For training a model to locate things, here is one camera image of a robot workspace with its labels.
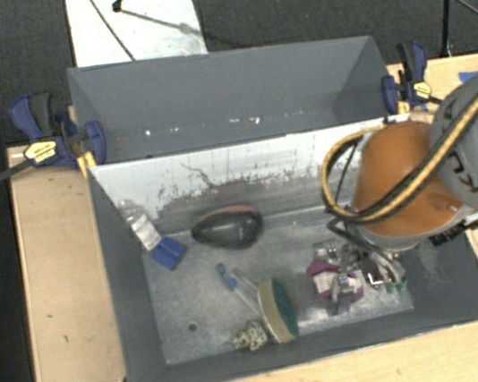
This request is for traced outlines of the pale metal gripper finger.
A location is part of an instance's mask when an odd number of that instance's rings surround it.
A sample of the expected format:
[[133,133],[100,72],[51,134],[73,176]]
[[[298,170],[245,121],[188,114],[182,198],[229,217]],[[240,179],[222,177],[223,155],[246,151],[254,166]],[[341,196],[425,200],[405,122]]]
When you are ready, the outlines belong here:
[[337,242],[334,240],[324,240],[315,242],[312,245],[313,257],[318,261],[324,261],[330,265],[337,266],[340,261],[339,250],[337,250]]
[[338,274],[332,279],[330,286],[330,313],[336,316],[341,311],[349,311],[352,304],[352,287],[350,285],[350,277],[347,274]]

